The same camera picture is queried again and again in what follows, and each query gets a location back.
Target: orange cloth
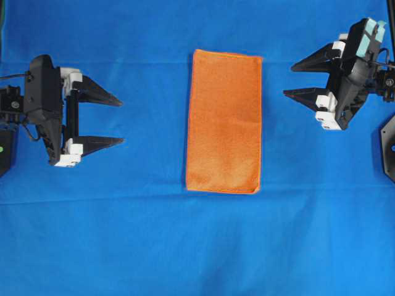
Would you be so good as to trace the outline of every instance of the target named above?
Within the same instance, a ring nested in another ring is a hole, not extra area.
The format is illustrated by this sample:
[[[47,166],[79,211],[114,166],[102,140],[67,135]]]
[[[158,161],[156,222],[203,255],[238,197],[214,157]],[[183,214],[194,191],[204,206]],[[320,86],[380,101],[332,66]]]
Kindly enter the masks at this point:
[[[186,161],[188,190],[259,190],[261,81],[261,57],[195,51]]]

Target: black mechanical part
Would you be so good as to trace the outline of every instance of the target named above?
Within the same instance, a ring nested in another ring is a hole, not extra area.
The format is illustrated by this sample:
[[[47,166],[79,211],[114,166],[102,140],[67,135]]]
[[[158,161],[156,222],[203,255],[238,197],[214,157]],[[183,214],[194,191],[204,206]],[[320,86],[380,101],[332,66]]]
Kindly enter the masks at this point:
[[[376,23],[372,32],[367,32],[369,19],[364,18],[351,26],[345,43],[343,55],[339,49],[333,49],[333,43],[327,44],[308,58],[292,66],[294,72],[325,72],[329,73],[326,88],[295,89],[284,91],[285,96],[304,104],[313,111],[326,111],[315,105],[318,95],[332,92],[338,101],[335,120],[342,130],[348,128],[349,122],[365,104],[368,94],[379,92],[376,86],[378,66],[374,64],[380,54],[381,43],[376,39],[379,24]],[[359,52],[360,45],[368,46],[365,54]]]
[[[25,105],[27,123],[36,125],[49,156],[55,165],[61,155],[62,142],[62,82],[60,68],[54,68],[49,55],[40,55],[30,63],[30,76],[25,78]]]
[[[17,126],[0,126],[0,177],[14,164],[17,136]]]
[[[395,182],[395,116],[381,129],[381,151],[384,172]]]
[[[40,55],[32,60],[29,71],[25,74],[0,77],[0,79],[25,77],[24,96],[20,93],[20,87],[8,86],[0,89],[0,176],[7,172],[14,162],[19,125],[27,130],[32,141],[43,139],[51,165],[57,165],[61,155],[67,153],[65,143],[70,138],[73,139],[74,144],[83,144],[82,157],[123,142],[120,138],[79,135],[78,104],[80,102],[116,107],[122,105],[115,96],[87,76],[82,76],[81,81],[74,81],[67,91],[64,98],[66,125],[62,124],[64,107],[62,90],[65,86],[65,78],[61,76],[61,71],[60,67],[53,66],[49,55]],[[37,138],[29,132],[28,124],[36,126]]]

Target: metal bracket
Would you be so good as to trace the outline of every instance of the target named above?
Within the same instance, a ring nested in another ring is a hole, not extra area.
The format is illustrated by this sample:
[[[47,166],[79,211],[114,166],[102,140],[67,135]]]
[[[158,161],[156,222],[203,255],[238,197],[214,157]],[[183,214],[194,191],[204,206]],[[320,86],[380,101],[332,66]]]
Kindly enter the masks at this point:
[[[395,116],[381,129],[380,134],[384,172],[395,182]]]

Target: screw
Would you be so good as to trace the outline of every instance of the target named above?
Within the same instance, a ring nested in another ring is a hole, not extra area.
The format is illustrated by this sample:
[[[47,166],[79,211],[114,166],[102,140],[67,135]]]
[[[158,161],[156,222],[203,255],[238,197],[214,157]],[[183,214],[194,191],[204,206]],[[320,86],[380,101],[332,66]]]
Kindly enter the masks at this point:
[[[389,78],[385,81],[386,86],[392,86],[394,85],[395,81],[392,78]]]
[[[19,103],[17,101],[13,101],[11,103],[11,107],[14,108],[14,109],[18,109],[19,108]]]

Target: white mounting bracket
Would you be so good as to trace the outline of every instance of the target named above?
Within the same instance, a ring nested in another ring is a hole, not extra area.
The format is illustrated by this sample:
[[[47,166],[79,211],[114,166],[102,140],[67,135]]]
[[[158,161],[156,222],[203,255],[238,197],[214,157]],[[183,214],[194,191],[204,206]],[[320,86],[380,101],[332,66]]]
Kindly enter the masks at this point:
[[[73,139],[70,138],[65,143],[65,154],[60,155],[60,160],[55,164],[55,167],[72,168],[81,162],[84,153],[83,144],[73,144]]]
[[[318,108],[328,109],[328,111],[317,111],[315,113],[315,119],[321,123],[322,128],[325,130],[341,130],[335,120],[336,105],[338,104],[335,95],[332,92],[329,92],[327,96],[318,95],[315,104]]]
[[[60,68],[60,77],[64,80],[63,83],[63,92],[64,96],[67,97],[70,95],[70,91],[73,88],[74,82],[82,82],[82,73],[79,69],[76,68]]]

